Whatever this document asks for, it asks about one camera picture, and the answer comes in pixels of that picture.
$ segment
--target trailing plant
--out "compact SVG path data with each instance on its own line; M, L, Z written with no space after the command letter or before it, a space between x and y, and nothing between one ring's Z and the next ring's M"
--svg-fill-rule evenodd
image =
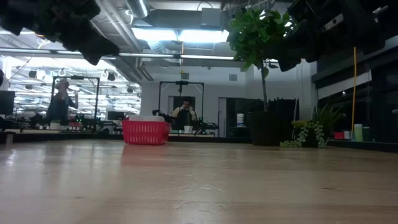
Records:
M292 148L292 147L301 147L301 142L297 141L297 140L293 140L293 141L284 141L281 142L279 144L280 147L284 147L284 148Z
M302 147L303 143L308 141L307 137L311 129L315 132L318 148L323 149L326 146L325 134L323 133L323 126L318 121L316 123L312 121L305 123L301 127L297 140L281 142L280 147Z
M246 12L238 9L235 18L227 30L227 42L232 50L236 51L235 60L242 60L244 68L255 65L262 74L262 93L264 97L264 111L267 111L266 77L268 68L278 68L271 64L277 49L274 46L284 39L288 31L289 13L283 16L278 11L267 11L261 16L262 11L248 9Z

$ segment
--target black pot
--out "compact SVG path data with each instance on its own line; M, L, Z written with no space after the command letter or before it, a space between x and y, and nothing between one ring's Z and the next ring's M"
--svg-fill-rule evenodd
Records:
M317 134L313 128L308 129L308 136L305 138L305 142L302 143L302 147L318 147Z
M257 146L278 146L280 143L279 117L271 112L248 113L251 141Z

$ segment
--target tree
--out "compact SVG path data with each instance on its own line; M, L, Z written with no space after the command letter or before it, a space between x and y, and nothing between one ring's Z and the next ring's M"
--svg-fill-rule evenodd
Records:
M270 63L272 55L265 49L272 48L283 40L291 30L289 13L283 16L278 11L268 11L262 16L262 11L248 9L246 12L237 10L235 19L231 21L227 42L236 51L235 60L242 60L244 68L255 65L262 74L262 92L264 95L264 111L267 111L266 77L269 68L278 68Z

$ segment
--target computer monitor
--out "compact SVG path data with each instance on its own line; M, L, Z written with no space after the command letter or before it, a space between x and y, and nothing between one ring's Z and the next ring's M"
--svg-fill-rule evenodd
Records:
M0 114L12 115L14 112L14 91L0 91Z
M122 121L124 120L124 114L126 112L120 112L120 111L108 111L108 121Z

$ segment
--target red plastic basket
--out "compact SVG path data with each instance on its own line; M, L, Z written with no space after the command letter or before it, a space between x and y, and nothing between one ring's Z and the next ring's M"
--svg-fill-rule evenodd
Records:
M167 142L170 124L159 121L122 121L123 139L128 144L161 145Z

